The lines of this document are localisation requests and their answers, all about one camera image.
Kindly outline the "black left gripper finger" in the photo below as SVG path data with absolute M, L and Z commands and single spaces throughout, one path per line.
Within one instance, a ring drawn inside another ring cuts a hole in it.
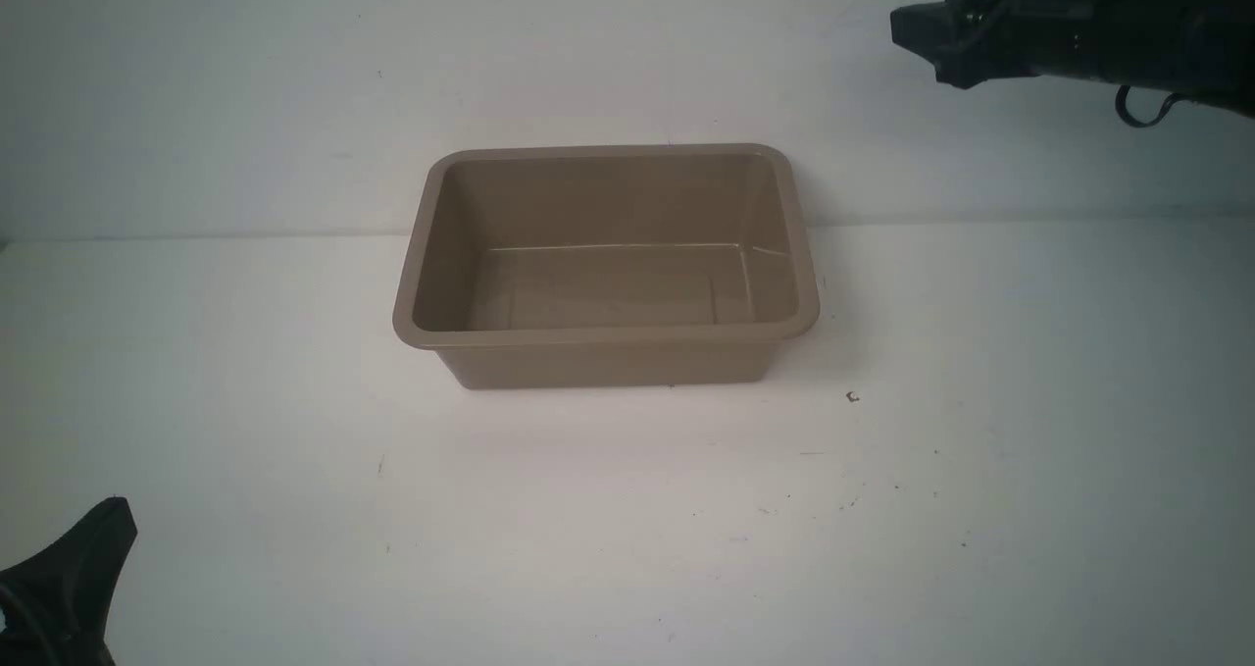
M 125 497 L 109 497 L 65 534 L 1 573 L 4 665 L 112 665 L 105 631 L 138 531 Z

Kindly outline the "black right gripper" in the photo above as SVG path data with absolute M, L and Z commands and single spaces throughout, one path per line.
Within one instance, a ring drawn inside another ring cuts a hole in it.
M 940 0 L 890 13 L 891 40 L 959 89 L 1013 77 L 1079 77 L 1079 0 Z

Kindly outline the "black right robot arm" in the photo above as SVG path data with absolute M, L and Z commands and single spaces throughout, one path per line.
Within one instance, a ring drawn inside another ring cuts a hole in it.
M 1182 102 L 1251 117 L 1254 0 L 941 0 L 890 15 L 895 45 L 937 83 L 970 89 L 1013 77 L 1114 85 L 1117 115 L 1136 88 L 1160 90 L 1158 117 Z

